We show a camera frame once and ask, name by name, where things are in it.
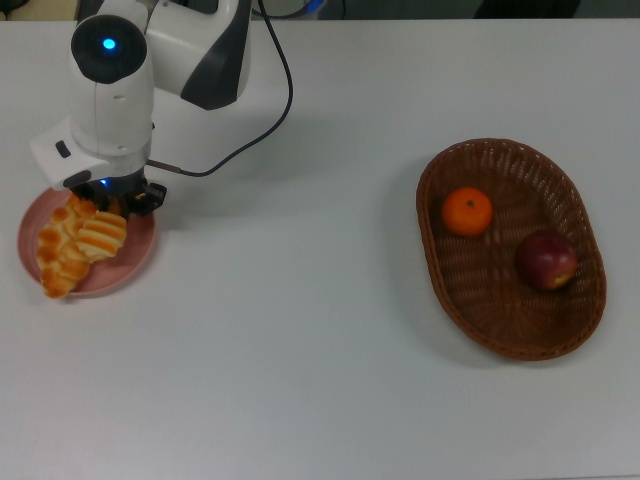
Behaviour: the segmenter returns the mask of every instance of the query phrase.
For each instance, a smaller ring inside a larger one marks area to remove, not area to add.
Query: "pink plate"
[[[24,214],[18,231],[18,255],[29,276],[40,283],[40,268],[36,260],[38,233],[51,219],[51,213],[63,207],[69,191],[45,190]],[[73,297],[104,294],[121,286],[145,264],[153,249],[156,222],[153,214],[132,215],[127,224],[127,239],[114,258],[96,262],[89,275],[69,294]]]

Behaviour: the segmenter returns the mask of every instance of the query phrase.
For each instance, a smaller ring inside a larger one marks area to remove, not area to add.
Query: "blue light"
[[[105,38],[102,41],[102,46],[107,50],[113,50],[116,48],[116,41],[113,38]]]
[[[311,0],[311,2],[307,3],[307,13],[315,12],[323,3],[324,0]]]

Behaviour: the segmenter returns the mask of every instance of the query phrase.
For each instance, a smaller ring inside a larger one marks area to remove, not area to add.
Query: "basket rim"
[[[590,244],[590,250],[592,253],[592,261],[595,262],[596,265],[596,273],[597,273],[597,292],[594,292],[597,295],[598,302],[595,306],[595,309],[591,315],[590,320],[585,324],[584,328],[580,331],[580,333],[573,338],[565,341],[553,349],[547,350],[535,350],[535,351],[527,351],[523,348],[514,348],[510,345],[504,344],[500,341],[497,341],[483,332],[479,331],[473,324],[468,322],[466,318],[460,313],[456,304],[453,302],[446,288],[446,281],[444,275],[442,274],[440,268],[440,262],[438,259],[435,239],[433,236],[433,230],[431,226],[431,219],[429,217],[428,208],[426,205],[426,196],[431,186],[431,179],[434,175],[436,169],[450,161],[449,154],[452,153],[456,149],[468,147],[468,146],[477,146],[477,145],[492,145],[498,147],[509,146],[512,148],[518,148],[522,151],[528,151],[537,156],[541,161],[547,163],[551,168],[556,169],[560,174],[560,178],[564,187],[571,191],[571,194],[574,198],[575,206],[579,209],[580,217],[583,221],[583,224],[586,227],[585,234],[586,240]],[[569,178],[569,176],[562,170],[553,160],[539,152],[535,148],[520,143],[514,140],[506,139],[506,138],[491,138],[491,137],[483,137],[483,138],[475,138],[462,142],[455,143],[446,149],[442,150],[438,153],[426,166],[424,171],[420,176],[420,180],[418,183],[418,188],[416,192],[416,207],[418,212],[418,222],[420,225],[420,232],[422,236],[423,246],[425,250],[425,256],[427,260],[427,266],[429,275],[432,280],[432,287],[435,290],[438,301],[440,302],[442,308],[448,314],[448,316],[454,321],[454,323],[460,328],[467,336],[469,336],[472,340],[484,346],[485,348],[493,351],[494,353],[500,354],[504,357],[511,358],[514,360],[525,360],[525,361],[541,361],[541,360],[551,360],[553,358],[557,358],[572,351],[576,350],[582,344],[584,344],[593,334],[593,332],[597,329],[600,321],[602,319],[602,315],[604,313],[604,307],[606,304],[606,292],[607,292],[607,280],[606,274],[604,270],[604,264],[602,261],[602,255],[598,248],[598,244],[595,239],[595,235],[593,233],[593,229],[591,227],[591,223],[589,221],[589,216],[586,211],[586,207],[582,201],[580,193],[576,188],[573,181]]]

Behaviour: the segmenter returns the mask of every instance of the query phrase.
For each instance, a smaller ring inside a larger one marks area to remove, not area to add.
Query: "bread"
[[[89,274],[89,258],[76,246],[75,238],[93,214],[95,207],[91,211],[84,203],[56,208],[51,221],[40,231],[36,260],[40,282],[48,297],[67,296]]]
[[[111,211],[119,210],[110,206]],[[91,264],[116,255],[127,236],[127,221],[97,211],[93,202],[72,195],[38,235],[40,282],[51,298],[66,297],[89,274]]]
[[[127,238],[127,221],[109,212],[97,212],[78,232],[76,245],[91,263],[114,257]]]

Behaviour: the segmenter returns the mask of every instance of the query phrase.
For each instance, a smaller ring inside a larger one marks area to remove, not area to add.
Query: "black cable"
[[[307,3],[304,7],[296,10],[295,12],[287,13],[286,15],[269,15],[269,18],[271,20],[288,20],[290,18],[301,17],[305,13],[309,12],[310,5],[313,5],[314,3],[315,2],[311,1],[311,2]],[[255,8],[251,9],[251,13],[253,13],[254,15],[257,15],[259,17],[264,17],[265,16],[265,14],[263,12],[259,12]]]
[[[256,143],[261,142],[262,140],[267,138],[282,124],[282,122],[284,122],[284,119],[287,118],[287,114],[289,113],[289,110],[291,109],[291,104],[293,103],[293,79],[291,78],[291,70],[289,70],[289,64],[287,63],[287,58],[285,57],[284,52],[282,51],[282,47],[280,46],[280,42],[278,41],[276,32],[273,30],[273,26],[269,21],[269,15],[267,15],[266,9],[264,8],[263,0],[258,0],[258,6],[260,7],[260,11],[262,12],[262,17],[264,19],[264,22],[267,24],[267,29],[269,30],[269,34],[271,35],[273,44],[275,45],[276,50],[278,51],[280,60],[282,61],[284,72],[287,75],[287,84],[289,86],[289,98],[287,99],[287,106],[284,108],[284,111],[282,112],[282,115],[280,115],[280,118],[276,121],[276,123],[273,124],[273,126],[269,130],[264,132],[262,135],[251,140],[249,143],[238,148],[236,151],[230,153],[223,160],[221,160],[220,163],[218,163],[217,165],[214,165],[209,170],[206,170],[204,172],[190,172],[188,170],[183,170],[182,168],[175,167],[173,165],[167,165],[161,162],[156,162],[154,160],[149,160],[147,162],[148,165],[152,167],[162,168],[163,170],[169,170],[174,173],[187,175],[189,177],[206,177],[207,175],[211,175],[213,172],[222,168],[229,160],[231,160],[235,156],[239,155],[240,153],[244,152],[248,148],[253,147]]]

